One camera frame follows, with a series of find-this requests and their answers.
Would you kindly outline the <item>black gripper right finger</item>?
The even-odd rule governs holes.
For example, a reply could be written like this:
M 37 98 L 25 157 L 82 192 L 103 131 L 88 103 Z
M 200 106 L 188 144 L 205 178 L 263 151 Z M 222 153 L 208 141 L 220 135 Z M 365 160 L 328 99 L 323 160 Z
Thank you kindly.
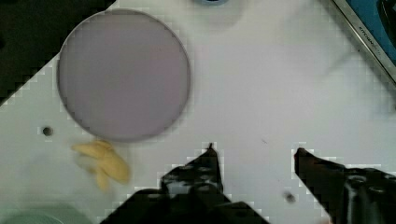
M 332 224 L 396 224 L 396 179 L 375 168 L 347 168 L 300 147 L 294 172 Z

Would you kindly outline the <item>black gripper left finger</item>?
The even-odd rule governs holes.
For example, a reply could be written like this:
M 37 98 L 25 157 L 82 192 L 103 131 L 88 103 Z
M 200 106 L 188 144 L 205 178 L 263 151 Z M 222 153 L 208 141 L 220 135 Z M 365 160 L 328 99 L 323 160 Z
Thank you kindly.
M 244 202 L 224 193 L 219 155 L 205 152 L 161 178 L 158 189 L 141 189 L 101 224 L 269 224 Z

